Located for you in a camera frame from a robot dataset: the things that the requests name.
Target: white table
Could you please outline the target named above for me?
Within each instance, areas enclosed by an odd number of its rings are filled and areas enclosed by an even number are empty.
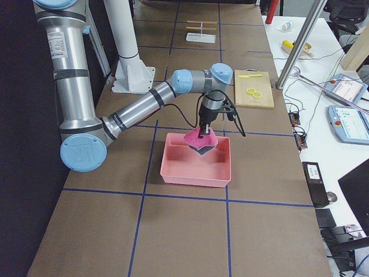
[[[290,20],[294,22],[294,27],[291,32],[281,32],[276,29],[281,24]],[[289,40],[290,42],[294,42],[304,21],[305,18],[301,17],[274,17],[272,24],[265,24],[265,30],[275,59],[274,64],[278,75],[281,73],[286,62],[286,59],[284,58],[288,57],[288,54],[281,48],[282,41]],[[356,72],[344,71],[340,65],[337,67],[336,73],[332,72],[334,65],[343,55],[343,51],[324,18],[318,19],[307,42],[312,45],[311,52],[315,55],[314,58],[324,57],[337,50],[339,51],[329,57],[318,60],[309,60],[308,56],[303,56],[302,58],[306,58],[307,60],[298,60],[296,63],[296,66],[300,68],[303,76],[306,76],[316,83],[324,82],[329,77],[337,73],[345,73],[353,78],[359,77]],[[296,77],[290,77],[287,80],[284,85],[284,93],[286,93],[289,85],[296,79]],[[317,104],[320,93],[321,89],[307,85],[302,81],[295,82],[287,91],[287,95],[296,98],[303,103],[305,110],[300,112],[300,121],[302,123],[302,128],[304,128],[305,131],[308,131],[308,122],[314,113],[314,107]],[[369,98],[369,93],[366,92],[363,97]],[[301,103],[298,101],[291,100],[291,102],[297,104],[300,109],[302,108]],[[329,126],[330,124],[326,115],[327,106],[332,104],[339,103],[325,95],[321,97],[308,131],[308,149],[302,150],[300,159],[302,162],[318,162],[326,191],[334,192],[337,195],[337,202],[327,207],[330,208],[337,226],[343,226],[346,224],[359,225],[342,194],[338,184],[338,179],[365,160],[369,159],[369,146],[344,144],[337,140]],[[369,109],[369,104],[365,101],[361,100],[358,105]]]

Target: pink plastic bin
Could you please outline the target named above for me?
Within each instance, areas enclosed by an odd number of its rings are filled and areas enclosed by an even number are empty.
[[[218,145],[200,156],[186,144],[184,136],[167,134],[160,170],[164,182],[224,188],[231,180],[229,138],[217,137]]]

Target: red tube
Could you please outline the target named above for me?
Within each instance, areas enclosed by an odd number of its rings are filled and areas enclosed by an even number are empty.
[[[271,24],[273,20],[273,16],[276,13],[276,9],[278,7],[279,0],[272,0],[270,3],[268,15],[266,16],[265,24]]]

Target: blue joint cap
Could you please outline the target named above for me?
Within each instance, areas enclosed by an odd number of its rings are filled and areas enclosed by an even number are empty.
[[[33,0],[43,8],[50,10],[64,10],[73,6],[78,0]]]
[[[90,33],[90,30],[91,30],[90,25],[87,25],[85,28],[83,28],[82,33],[84,35],[88,35]]]
[[[189,93],[192,89],[192,74],[187,69],[176,70],[172,76],[172,86],[177,94]]]
[[[105,160],[106,154],[103,141],[91,134],[74,134],[60,146],[60,157],[64,164],[78,172],[98,168]]]
[[[210,72],[215,79],[229,85],[232,81],[233,70],[224,63],[215,63],[210,68]]]

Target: tablet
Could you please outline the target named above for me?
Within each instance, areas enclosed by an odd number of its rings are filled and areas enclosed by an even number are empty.
[[[343,143],[369,145],[369,116],[352,107],[329,106],[328,118],[338,139]]]
[[[333,76],[332,79],[326,83],[325,87],[333,92],[333,95],[325,92],[325,95],[328,97],[345,104],[339,98],[334,97],[334,95],[338,95],[347,101],[356,104],[363,96],[364,92],[368,88],[368,85],[360,80],[353,79],[341,73]]]

